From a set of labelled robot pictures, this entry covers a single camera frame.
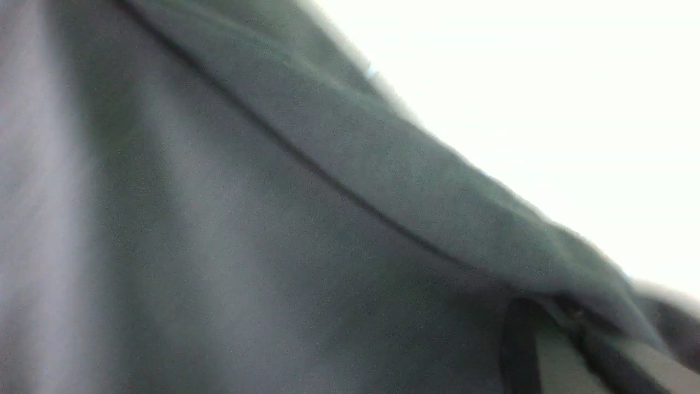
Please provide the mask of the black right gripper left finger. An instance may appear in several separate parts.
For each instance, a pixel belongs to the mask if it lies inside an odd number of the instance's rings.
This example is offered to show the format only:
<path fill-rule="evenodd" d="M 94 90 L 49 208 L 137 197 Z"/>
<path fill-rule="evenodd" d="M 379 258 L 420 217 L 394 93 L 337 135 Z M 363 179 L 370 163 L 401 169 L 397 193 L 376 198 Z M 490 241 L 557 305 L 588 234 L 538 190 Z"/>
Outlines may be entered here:
<path fill-rule="evenodd" d="M 538 304 L 518 298 L 507 307 L 500 342 L 500 371 L 505 393 L 543 393 L 539 356 L 546 314 Z"/>

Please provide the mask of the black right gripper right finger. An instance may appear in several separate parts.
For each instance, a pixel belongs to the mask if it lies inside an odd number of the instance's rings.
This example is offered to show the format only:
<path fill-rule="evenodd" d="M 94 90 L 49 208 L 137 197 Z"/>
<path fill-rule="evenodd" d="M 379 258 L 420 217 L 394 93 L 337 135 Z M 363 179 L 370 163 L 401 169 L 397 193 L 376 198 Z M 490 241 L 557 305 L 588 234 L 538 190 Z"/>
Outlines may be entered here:
<path fill-rule="evenodd" d="M 698 393 L 698 374 L 583 308 L 568 315 L 577 348 L 614 393 Z"/>

